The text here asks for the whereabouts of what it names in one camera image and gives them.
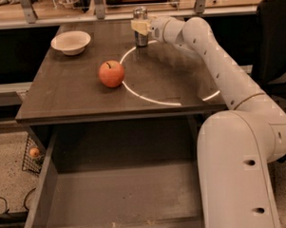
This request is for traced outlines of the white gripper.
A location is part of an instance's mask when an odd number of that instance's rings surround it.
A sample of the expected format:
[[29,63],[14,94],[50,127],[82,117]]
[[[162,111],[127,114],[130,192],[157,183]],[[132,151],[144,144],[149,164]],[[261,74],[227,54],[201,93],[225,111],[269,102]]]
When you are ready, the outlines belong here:
[[150,20],[132,19],[130,26],[134,31],[147,36],[151,31],[151,36],[155,40],[170,45],[180,44],[183,40],[182,29],[184,22],[175,17],[153,17]]

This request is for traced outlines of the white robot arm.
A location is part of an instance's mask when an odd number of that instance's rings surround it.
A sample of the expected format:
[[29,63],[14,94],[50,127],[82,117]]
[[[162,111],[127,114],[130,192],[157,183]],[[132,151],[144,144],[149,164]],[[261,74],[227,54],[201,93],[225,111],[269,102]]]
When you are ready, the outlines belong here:
[[131,27],[198,54],[226,103],[198,134],[205,228],[281,228],[268,164],[286,154],[286,113],[234,62],[202,18],[151,17],[133,20]]

